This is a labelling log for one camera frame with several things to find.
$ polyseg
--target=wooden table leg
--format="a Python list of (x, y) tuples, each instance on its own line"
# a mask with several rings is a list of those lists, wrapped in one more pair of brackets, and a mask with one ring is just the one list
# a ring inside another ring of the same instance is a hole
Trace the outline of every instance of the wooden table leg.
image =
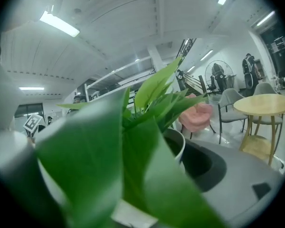
[(251, 128), (251, 126), (252, 126), (252, 121), (253, 121), (253, 116), (249, 115), (249, 116), (248, 116), (247, 130), (246, 130), (245, 136), (244, 136), (244, 138), (243, 138), (241, 147), (239, 148), (240, 151), (243, 151), (243, 148), (244, 148), (244, 146), (245, 146), (245, 141), (247, 140), (247, 137), (248, 137), (248, 135), (249, 135), (250, 128)]
[(276, 141), (276, 125), (275, 125), (275, 117), (271, 116), (271, 149), (270, 149), (270, 156), (269, 156), (269, 163), (268, 165), (271, 166), (272, 158), (274, 156), (275, 151), (275, 141)]
[(262, 117), (261, 117), (261, 116), (259, 116), (259, 117), (258, 117), (258, 121), (257, 121), (256, 130), (255, 130), (255, 135), (257, 134), (257, 132), (258, 132), (258, 128), (260, 127), (261, 119), (262, 119)]

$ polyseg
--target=gray chair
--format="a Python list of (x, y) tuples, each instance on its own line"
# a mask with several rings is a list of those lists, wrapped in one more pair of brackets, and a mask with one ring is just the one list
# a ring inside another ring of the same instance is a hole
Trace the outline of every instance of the gray chair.
[[(269, 83), (263, 82), (263, 83), (260, 83), (256, 86), (256, 90), (255, 90), (253, 95), (263, 95), (263, 94), (277, 94), (277, 92), (274, 90), (274, 88)], [(258, 124), (259, 117), (254, 116), (252, 122), (254, 124)], [(270, 116), (262, 116), (262, 118), (260, 120), (260, 124), (271, 125), (271, 117)], [(275, 133), (277, 132), (277, 128), (279, 125), (280, 125), (280, 132), (279, 132), (279, 136), (277, 138), (277, 142), (276, 142), (274, 152), (276, 152), (276, 148), (277, 148), (277, 145), (279, 143), (280, 136), (281, 136), (282, 126), (283, 126), (283, 114), (281, 116), (275, 116), (275, 124), (276, 124)], [(256, 127), (255, 135), (258, 131), (258, 127), (259, 127), (259, 125), (257, 125), (257, 127)]]
[[(223, 133), (222, 129), (222, 123), (230, 123), (230, 122), (235, 122), (239, 120), (244, 120), (243, 122), (243, 128), (241, 129), (241, 132), (244, 130), (244, 125), (245, 125), (245, 120), (248, 118), (247, 115), (242, 114), (238, 111), (235, 111), (232, 107), (232, 109), (229, 109), (227, 106), (228, 105), (233, 105), (236, 101), (243, 99), (244, 97), (240, 95), (235, 89), (226, 89), (222, 93), (222, 97), (218, 102), (218, 115), (219, 115), (219, 143), (221, 140), (221, 135)], [(222, 113), (221, 108), (225, 107), (226, 112)]]

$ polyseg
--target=round wooden table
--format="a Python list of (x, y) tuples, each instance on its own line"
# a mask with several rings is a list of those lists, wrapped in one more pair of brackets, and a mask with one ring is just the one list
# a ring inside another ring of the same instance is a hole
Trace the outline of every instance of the round wooden table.
[[(240, 151), (255, 155), (262, 160), (269, 158), (268, 164), (271, 165), (276, 140), (275, 116), (285, 112), (285, 96), (279, 94), (253, 95), (238, 100), (233, 106), (237, 111), (248, 115), (248, 127)], [(259, 117), (255, 135), (249, 135), (254, 116)], [(271, 143), (266, 138), (257, 135), (262, 116), (271, 116)]]

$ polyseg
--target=white floor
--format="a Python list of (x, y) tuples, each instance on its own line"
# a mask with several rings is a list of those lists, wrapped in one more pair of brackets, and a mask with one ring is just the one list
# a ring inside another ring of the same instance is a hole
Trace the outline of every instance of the white floor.
[[(201, 140), (206, 142), (213, 142), (213, 143), (219, 143), (219, 110), (218, 110), (218, 100), (219, 95), (211, 96), (209, 103), (213, 105), (213, 115), (211, 118), (211, 125), (213, 129), (217, 132), (214, 134), (210, 127), (207, 127), (206, 129), (199, 131), (197, 133), (192, 134), (192, 140)], [(247, 120), (245, 122), (244, 132), (241, 133), (240, 130), (242, 129), (243, 122), (242, 121), (236, 121), (232, 123), (223, 123), (223, 133), (221, 138), (221, 146), (226, 148), (233, 148), (233, 149), (239, 149), (242, 139), (245, 135), (245, 131), (247, 128)], [(255, 130), (256, 124), (253, 124), (253, 132)], [(189, 131), (184, 130), (183, 135), (185, 138), (190, 139), (190, 133)], [(260, 125), (258, 135), (261, 135), (269, 140), (271, 140), (271, 126), (267, 125)], [(281, 137), (279, 141), (279, 145), (277, 147), (277, 150), (275, 152), (275, 156), (279, 157), (281, 160), (285, 160), (285, 114), (284, 114), (284, 120), (283, 120), (283, 128), (281, 132)], [(281, 168), (281, 162), (274, 158), (271, 167), (274, 170), (279, 170)]]

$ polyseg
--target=standing fan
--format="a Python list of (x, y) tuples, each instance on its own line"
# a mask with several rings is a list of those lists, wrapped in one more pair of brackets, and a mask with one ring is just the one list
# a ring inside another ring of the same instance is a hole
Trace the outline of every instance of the standing fan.
[(231, 67), (220, 60), (210, 62), (205, 71), (205, 80), (209, 89), (217, 88), (221, 93), (225, 89), (233, 88), (234, 76)]

